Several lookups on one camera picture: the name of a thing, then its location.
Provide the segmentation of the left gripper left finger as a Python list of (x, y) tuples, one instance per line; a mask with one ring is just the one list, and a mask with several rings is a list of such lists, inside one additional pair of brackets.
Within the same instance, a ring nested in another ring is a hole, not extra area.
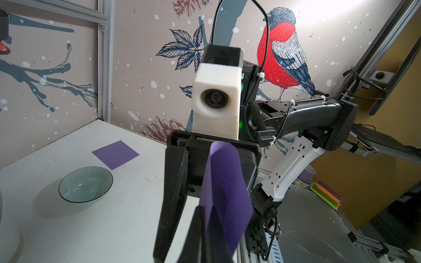
[(205, 263), (206, 250), (205, 208), (197, 206), (177, 263)]

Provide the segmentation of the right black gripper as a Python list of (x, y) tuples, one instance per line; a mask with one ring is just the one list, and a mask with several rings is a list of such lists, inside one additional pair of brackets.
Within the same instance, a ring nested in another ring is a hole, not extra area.
[(262, 157), (258, 144), (173, 130), (167, 137), (163, 202), (153, 249), (154, 262), (165, 262), (187, 195), (199, 196), (211, 144), (216, 141), (224, 141), (235, 147), (247, 186), (257, 175)]

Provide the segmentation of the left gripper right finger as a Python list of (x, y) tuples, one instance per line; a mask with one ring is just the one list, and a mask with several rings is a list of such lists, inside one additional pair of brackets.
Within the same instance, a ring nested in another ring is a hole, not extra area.
[(209, 263), (233, 262), (216, 210), (212, 210), (208, 224), (208, 247)]

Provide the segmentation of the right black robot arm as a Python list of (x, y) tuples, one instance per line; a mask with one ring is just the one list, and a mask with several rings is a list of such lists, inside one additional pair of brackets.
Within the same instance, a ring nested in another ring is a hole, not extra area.
[(180, 263), (231, 263), (238, 247), (268, 260), (289, 187), (348, 137), (357, 105), (325, 96), (255, 102), (260, 76), (245, 61), (207, 59), (198, 67), (198, 127), (167, 137), (155, 262), (165, 262), (189, 195), (200, 202)]

